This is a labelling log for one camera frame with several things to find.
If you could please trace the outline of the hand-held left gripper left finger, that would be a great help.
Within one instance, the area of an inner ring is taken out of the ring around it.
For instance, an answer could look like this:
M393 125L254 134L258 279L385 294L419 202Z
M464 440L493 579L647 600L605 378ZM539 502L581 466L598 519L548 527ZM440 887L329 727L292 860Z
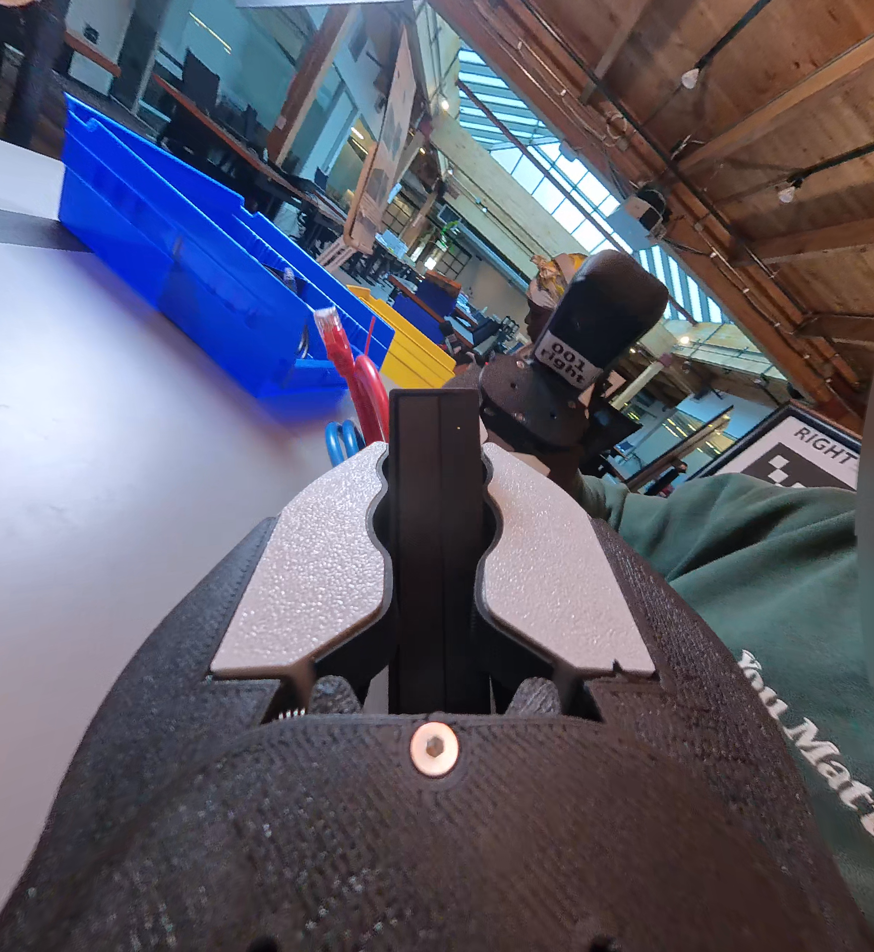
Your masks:
M359 696L394 653L388 445L324 473L276 518L210 665L220 680L286 681L306 703L326 676Z

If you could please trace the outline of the wooden display board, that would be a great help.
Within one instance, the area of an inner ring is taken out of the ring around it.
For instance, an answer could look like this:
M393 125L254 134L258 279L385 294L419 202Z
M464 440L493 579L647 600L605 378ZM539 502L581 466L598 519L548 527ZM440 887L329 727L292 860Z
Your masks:
M371 254L380 233L389 195L404 175L410 158L408 135L412 125L418 81L407 26L400 43L386 101L383 125L376 145L364 160L343 233L346 258Z

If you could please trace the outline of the yellow plastic bin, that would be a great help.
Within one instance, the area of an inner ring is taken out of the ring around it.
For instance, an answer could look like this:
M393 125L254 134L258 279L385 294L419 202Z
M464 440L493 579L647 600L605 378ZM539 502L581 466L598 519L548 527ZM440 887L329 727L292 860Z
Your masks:
M454 358L389 303L357 285L348 285L348 291L369 305L379 321L394 332L380 364L380 373L386 383L400 388L440 388L454 377Z

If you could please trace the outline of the person's right forearm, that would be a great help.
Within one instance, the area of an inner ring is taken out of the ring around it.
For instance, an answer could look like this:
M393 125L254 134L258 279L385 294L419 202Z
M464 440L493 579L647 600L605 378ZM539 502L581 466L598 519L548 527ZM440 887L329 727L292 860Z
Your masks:
M572 494L673 588L752 603L857 596L856 495L850 491L787 488L728 474L657 498L577 475Z

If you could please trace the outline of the black tape strip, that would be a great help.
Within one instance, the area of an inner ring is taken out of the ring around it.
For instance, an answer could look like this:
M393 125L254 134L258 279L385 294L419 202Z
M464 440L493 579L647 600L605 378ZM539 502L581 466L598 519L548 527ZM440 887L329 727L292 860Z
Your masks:
M0 244L90 253L59 220L1 208Z

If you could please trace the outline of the person's green sweatshirt torso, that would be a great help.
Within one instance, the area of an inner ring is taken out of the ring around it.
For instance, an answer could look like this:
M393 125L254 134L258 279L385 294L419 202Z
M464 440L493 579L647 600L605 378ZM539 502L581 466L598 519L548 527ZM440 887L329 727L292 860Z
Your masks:
M874 928L874 692L854 557L716 565L666 580L728 645L800 768L823 838Z

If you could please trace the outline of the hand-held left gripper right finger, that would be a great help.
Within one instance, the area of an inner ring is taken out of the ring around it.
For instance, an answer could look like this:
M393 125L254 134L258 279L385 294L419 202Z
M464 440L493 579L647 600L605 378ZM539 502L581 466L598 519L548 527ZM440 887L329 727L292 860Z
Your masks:
M481 447L493 534L476 573L476 646L509 691L555 685L562 709L592 680L645 686L657 663L594 521L571 495L494 443Z

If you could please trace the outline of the framed marker sign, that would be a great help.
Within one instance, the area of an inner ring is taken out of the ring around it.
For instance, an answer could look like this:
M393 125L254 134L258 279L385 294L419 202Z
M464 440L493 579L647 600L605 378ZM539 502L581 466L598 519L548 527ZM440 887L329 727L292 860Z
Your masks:
M688 481L744 474L783 488L855 492L861 438L803 403L790 402L759 422Z

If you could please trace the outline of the blue plastic bin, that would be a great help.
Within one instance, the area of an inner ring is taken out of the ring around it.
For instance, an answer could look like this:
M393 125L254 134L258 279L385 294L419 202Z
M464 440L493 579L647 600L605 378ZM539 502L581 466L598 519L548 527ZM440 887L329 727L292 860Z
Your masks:
M65 94L61 223L252 396L346 387L316 310L378 370L395 329L240 195Z

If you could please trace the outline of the black network switch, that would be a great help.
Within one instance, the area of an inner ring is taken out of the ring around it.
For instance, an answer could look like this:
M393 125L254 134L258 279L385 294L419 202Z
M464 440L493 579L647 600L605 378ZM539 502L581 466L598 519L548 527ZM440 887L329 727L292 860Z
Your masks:
M390 710L482 715L490 678L472 633L487 548L478 393L403 389L390 397L388 550L396 654Z

